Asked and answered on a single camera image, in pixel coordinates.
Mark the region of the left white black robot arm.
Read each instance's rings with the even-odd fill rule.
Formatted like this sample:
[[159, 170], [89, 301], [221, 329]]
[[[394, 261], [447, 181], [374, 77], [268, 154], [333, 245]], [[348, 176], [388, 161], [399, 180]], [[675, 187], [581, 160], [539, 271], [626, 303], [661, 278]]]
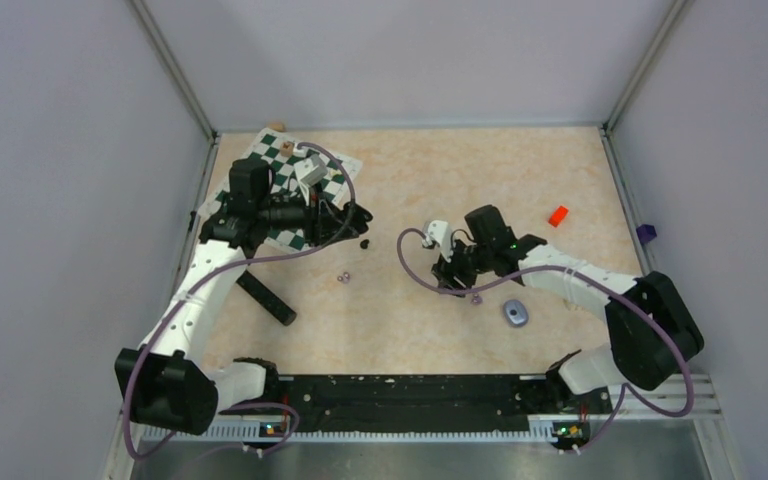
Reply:
[[174, 432], [202, 434], [214, 416], [245, 402], [257, 413], [279, 404], [272, 364], [234, 361], [202, 367], [222, 306], [271, 231], [300, 230], [307, 252], [360, 237], [373, 215], [355, 200], [338, 207], [320, 186], [304, 195], [273, 189], [275, 171], [257, 156], [235, 161], [220, 206], [202, 225], [192, 263], [164, 316], [137, 349], [124, 348], [114, 370], [125, 419]]

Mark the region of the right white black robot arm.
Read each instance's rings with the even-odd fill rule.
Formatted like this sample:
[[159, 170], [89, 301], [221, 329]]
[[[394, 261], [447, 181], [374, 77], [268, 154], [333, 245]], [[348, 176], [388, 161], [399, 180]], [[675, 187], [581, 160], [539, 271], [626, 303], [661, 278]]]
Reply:
[[438, 248], [432, 266], [439, 287], [471, 290], [479, 275], [508, 276], [548, 291], [602, 320], [606, 344], [576, 351], [555, 362], [546, 377], [546, 397], [560, 412], [572, 412], [587, 393], [629, 383], [652, 391], [704, 347], [704, 338], [673, 281], [652, 271], [621, 274], [576, 259], [534, 235], [518, 237], [493, 205], [465, 217], [470, 237], [456, 238], [450, 225], [432, 220], [423, 245]]

